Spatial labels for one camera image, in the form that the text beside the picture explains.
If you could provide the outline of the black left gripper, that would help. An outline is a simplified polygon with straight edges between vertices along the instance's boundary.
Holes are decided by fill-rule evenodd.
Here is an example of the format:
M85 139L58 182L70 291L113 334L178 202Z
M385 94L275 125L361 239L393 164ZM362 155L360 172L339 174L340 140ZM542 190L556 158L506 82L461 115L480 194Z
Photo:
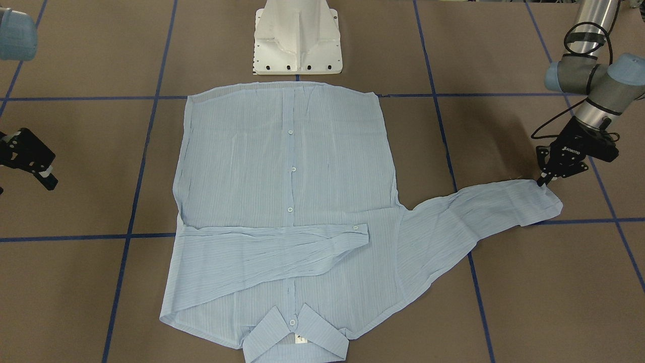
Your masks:
M608 133L604 128L594 128L572 117L550 145L535 147L541 175L538 186L546 186L556 178L567 178L585 172L590 156L612 162L619 156L618 133Z

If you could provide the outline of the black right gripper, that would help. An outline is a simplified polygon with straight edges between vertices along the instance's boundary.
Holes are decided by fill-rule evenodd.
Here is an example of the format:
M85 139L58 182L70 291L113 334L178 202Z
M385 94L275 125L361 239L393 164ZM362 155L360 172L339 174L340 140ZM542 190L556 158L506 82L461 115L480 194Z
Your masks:
M2 133L1 164L32 174L40 174L40 184L53 191L58 179L53 175L55 153L30 129L21 128L13 134Z

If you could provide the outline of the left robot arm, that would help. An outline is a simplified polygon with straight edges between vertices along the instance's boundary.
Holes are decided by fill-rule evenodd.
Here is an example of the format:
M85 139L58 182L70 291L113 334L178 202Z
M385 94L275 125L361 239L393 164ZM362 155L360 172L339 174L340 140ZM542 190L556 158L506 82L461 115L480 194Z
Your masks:
M620 1L580 1L562 58L546 72L547 89L584 99L571 107L574 114L550 145L536 148L539 186L587 171L587 157L611 162L619 156L620 136L608 127L644 92L643 58L613 53L610 35L619 8Z

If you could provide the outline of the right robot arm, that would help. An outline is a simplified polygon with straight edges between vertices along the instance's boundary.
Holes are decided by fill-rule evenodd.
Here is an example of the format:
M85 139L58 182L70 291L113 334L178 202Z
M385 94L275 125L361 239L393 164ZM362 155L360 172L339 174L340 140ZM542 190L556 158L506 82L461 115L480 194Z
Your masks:
M30 61L37 52L38 37L34 20L26 13L2 7L1 56L3 61ZM1 133L2 167L22 170L53 191L58 180L53 175L55 153L30 129Z

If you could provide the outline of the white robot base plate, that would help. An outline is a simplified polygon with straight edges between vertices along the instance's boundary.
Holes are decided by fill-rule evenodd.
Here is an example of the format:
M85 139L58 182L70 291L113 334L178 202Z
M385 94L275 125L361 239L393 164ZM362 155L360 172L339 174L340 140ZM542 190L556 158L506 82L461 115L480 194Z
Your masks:
M343 71L338 12L327 1L267 1L255 13L255 75Z

